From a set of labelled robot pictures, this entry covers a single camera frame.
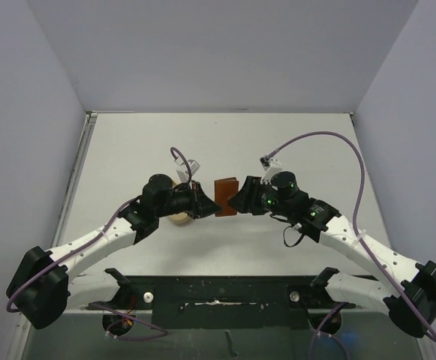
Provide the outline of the brown leather card holder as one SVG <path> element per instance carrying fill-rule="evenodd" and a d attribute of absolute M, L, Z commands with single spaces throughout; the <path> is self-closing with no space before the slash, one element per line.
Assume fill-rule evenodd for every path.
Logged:
<path fill-rule="evenodd" d="M 215 214 L 218 217 L 237 215 L 237 210 L 232 208 L 228 201 L 239 191 L 239 181 L 236 177 L 221 178 L 214 180 L 214 201 L 221 207 Z"/>

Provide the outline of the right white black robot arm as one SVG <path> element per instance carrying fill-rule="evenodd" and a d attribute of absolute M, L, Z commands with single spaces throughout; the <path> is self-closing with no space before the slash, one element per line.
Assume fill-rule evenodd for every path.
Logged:
<path fill-rule="evenodd" d="M 386 314 L 404 333 L 436 342 L 436 263 L 422 264 L 381 244 L 339 210 L 299 189 L 293 173 L 270 181 L 249 176 L 228 201 L 241 214 L 282 217 L 304 237 L 331 248 L 373 276 L 373 280 L 326 268 L 315 279 L 317 305 L 346 302 Z"/>

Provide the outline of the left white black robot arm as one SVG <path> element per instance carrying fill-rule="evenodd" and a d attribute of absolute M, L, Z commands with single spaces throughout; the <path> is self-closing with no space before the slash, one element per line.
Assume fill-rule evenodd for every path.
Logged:
<path fill-rule="evenodd" d="M 122 204 L 105 225 L 49 250 L 28 250 L 6 290 L 6 310 L 44 329 L 66 310 L 92 302 L 122 308 L 131 296 L 125 279 L 113 278 L 108 271 L 89 275 L 86 270 L 150 236 L 161 218 L 186 213 L 201 219 L 220 210 L 199 182 L 173 185 L 169 176 L 153 175 L 142 193 Z"/>

